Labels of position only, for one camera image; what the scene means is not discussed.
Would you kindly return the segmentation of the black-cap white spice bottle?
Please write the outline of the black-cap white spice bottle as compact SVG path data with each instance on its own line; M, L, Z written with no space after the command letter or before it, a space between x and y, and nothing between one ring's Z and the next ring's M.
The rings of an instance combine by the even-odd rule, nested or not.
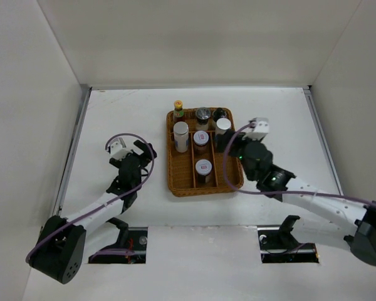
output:
M217 122L219 119L226 118L226 117L227 117L227 112L221 107L218 107L212 113L212 120L214 122Z

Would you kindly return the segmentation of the white shaker blue label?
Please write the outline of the white shaker blue label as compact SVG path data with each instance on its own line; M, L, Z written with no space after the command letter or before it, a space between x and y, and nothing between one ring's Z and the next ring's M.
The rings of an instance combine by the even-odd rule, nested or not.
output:
M219 138L226 133L227 130L231 128L231 121L225 117L219 118L216 122L215 129L215 141L218 141Z

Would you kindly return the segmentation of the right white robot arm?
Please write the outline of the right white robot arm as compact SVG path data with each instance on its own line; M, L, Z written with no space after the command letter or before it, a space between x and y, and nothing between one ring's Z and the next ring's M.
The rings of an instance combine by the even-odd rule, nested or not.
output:
M273 154L251 133L227 130L217 134L216 149L224 158L237 158L247 180L256 183L254 195L303 208L333 224L324 245L348 250L376 267L376 201L329 194L309 185L273 162Z

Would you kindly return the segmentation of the silver-lid white shaker bottle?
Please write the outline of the silver-lid white shaker bottle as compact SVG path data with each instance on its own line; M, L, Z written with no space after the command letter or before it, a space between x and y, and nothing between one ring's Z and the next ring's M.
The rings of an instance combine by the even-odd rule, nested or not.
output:
M189 146L189 126L185 122L177 122L173 127L175 149L177 152L184 153Z

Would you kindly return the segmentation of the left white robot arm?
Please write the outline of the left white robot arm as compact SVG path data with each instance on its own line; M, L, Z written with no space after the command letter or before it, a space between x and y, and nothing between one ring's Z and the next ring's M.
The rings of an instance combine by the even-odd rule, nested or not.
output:
M43 226L35 247L28 253L26 263L33 269L62 284L69 283L79 271L86 255L86 240L106 223L115 225L106 241L114 250L128 243L128 225L118 215L131 207L137 192L154 169L157 153L152 144L136 138L136 153L128 149L121 137L112 138L105 148L109 163L118 171L109 188L93 204L68 217L54 215Z

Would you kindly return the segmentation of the red spice jar white lid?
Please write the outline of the red spice jar white lid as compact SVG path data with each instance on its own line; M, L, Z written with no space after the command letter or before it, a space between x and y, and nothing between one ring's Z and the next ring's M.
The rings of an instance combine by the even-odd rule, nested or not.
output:
M197 182L207 184L211 178L212 164L207 159L200 159L195 164Z

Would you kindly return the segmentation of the chrome-top pepper grinder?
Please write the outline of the chrome-top pepper grinder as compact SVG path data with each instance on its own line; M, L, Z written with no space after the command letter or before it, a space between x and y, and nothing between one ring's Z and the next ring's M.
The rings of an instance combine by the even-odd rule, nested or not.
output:
M208 131L211 111L206 107L200 107L195 112L196 130Z

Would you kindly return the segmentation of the dark spice jar white lid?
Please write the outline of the dark spice jar white lid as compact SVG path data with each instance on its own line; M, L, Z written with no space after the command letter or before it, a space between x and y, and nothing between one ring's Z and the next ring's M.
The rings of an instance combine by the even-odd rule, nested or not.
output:
M196 154L203 154L207 150L209 135L203 130L198 130L193 135L194 151Z

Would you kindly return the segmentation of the red sauce bottle yellow cap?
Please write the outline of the red sauce bottle yellow cap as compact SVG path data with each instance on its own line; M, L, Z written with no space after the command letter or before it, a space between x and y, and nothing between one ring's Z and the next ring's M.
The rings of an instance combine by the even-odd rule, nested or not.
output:
M176 100L174 102L173 122L183 122L184 118L183 103L181 100Z

